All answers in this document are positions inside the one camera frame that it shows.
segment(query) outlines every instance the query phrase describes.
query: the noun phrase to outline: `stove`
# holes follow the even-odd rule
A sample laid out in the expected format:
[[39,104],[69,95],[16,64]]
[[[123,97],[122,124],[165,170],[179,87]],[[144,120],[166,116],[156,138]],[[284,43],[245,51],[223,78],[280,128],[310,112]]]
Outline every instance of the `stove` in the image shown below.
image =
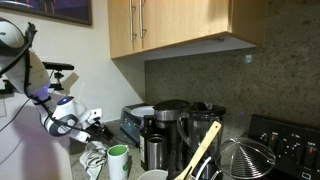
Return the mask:
[[319,180],[320,130],[263,115],[252,115],[249,138],[276,155],[273,170],[260,180]]

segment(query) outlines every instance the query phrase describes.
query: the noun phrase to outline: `picture frame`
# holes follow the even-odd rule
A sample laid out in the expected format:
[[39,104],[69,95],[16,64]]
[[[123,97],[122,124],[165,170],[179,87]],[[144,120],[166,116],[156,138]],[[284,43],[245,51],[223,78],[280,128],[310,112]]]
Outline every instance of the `picture frame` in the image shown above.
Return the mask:
[[0,0],[0,9],[91,25],[91,0]]

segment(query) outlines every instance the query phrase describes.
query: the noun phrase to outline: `white cup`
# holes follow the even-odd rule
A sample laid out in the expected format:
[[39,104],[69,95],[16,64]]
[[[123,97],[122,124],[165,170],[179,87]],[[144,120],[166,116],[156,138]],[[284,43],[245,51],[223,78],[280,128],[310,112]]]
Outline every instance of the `white cup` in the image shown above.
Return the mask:
[[127,145],[115,145],[108,149],[108,169],[110,180],[128,179],[128,155]]
[[168,172],[160,169],[153,169],[143,173],[138,180],[166,180]]

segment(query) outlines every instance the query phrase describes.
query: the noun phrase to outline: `granite backsplash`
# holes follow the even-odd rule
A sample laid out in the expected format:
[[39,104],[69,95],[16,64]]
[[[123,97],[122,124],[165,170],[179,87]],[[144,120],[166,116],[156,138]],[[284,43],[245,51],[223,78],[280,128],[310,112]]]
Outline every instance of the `granite backsplash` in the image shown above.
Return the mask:
[[225,106],[225,138],[246,133],[253,113],[320,129],[320,1],[271,0],[265,37],[260,48],[146,61],[146,102]]

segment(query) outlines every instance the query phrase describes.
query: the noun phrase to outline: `upper cabinet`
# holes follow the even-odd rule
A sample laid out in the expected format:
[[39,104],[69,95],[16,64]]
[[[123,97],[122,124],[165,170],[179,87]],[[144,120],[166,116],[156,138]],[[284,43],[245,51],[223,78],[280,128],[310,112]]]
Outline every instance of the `upper cabinet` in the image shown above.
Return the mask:
[[108,0],[111,58],[260,46],[267,0]]

